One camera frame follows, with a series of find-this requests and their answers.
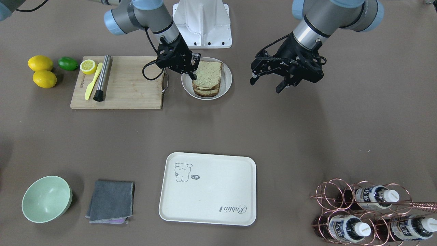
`bottle label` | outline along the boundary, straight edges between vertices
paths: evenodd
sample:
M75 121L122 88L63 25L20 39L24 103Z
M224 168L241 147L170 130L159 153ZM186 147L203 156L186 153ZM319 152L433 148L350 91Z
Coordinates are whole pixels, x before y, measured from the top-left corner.
M428 239L429 237L423 237L413 229L411 225L412 219L408 219L410 217L414 216L409 215L400 218L394 218L390 225L392 233L403 241L418 241Z
M355 216L349 215L349 216L334 216L331 218L329 222L328 229L331 232L331 235L334 239L340 241L340 242L359 242L357 240L352 239L346 232L346 222Z
M379 187L383 187L383 186L378 185L378 186L359 188L355 193L355 200L358 202L358 205L368 211L378 211L388 208L388 207L383 207L378 203L366 203L366 202L376 202L375 190Z

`white plate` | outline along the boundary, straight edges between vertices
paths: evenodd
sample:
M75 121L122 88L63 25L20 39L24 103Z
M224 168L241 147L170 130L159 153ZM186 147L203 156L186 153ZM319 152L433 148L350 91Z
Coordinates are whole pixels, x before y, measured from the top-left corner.
M222 61L215 59L215 58L210 58L210 57L201 57L200 58L201 61L212 61L212 62L221 62ZM229 69L229 67L223 63L222 66L222 78L220 81L220 91L218 92L218 94L216 96L213 97L201 97L199 95L197 95L196 93L194 93L194 89L193 86L191 85L191 83L193 82L190 78L190 76L188 74L182 74L182 85L184 87L184 89L188 92L188 94L190 94L191 96L200 99L200 100L214 100L217 99L221 96L223 96L228 90L229 88L231 88L231 84L232 84L232 73L231 70Z

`wooden cutting board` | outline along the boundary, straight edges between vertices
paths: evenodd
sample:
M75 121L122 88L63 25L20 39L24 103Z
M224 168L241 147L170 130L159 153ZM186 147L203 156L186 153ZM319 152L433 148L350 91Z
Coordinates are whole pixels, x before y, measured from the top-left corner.
M83 60L91 59L96 64L103 62L104 56L84 56ZM103 102L93 100L97 84L89 100L85 100L87 85L93 80L94 74L79 72L70 108L72 109L160 109L162 107L162 83L164 74L149 81L142 75L144 65L156 57L153 56L112 56L112 66L108 78L106 97ZM145 70L149 78L156 77L161 69L156 65Z

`lemon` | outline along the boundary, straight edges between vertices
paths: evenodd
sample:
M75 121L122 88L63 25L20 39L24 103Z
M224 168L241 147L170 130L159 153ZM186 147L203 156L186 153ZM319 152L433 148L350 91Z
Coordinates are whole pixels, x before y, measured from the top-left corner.
M28 65L30 69L33 71L41 71L47 70L50 71L53 69L53 62L50 58L42 55L37 55L28 60Z
M85 60L80 64L80 70L84 74L93 74L96 72L97 66L93 60Z
M42 88L51 88L56 84L56 75L47 70L36 71L33 74L33 81Z

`lemon half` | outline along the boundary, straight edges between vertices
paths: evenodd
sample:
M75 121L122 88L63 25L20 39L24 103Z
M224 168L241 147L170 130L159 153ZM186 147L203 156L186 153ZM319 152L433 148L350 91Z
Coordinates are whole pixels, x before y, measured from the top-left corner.
M96 63L91 59L84 60L79 67L84 74L93 74L97 69Z

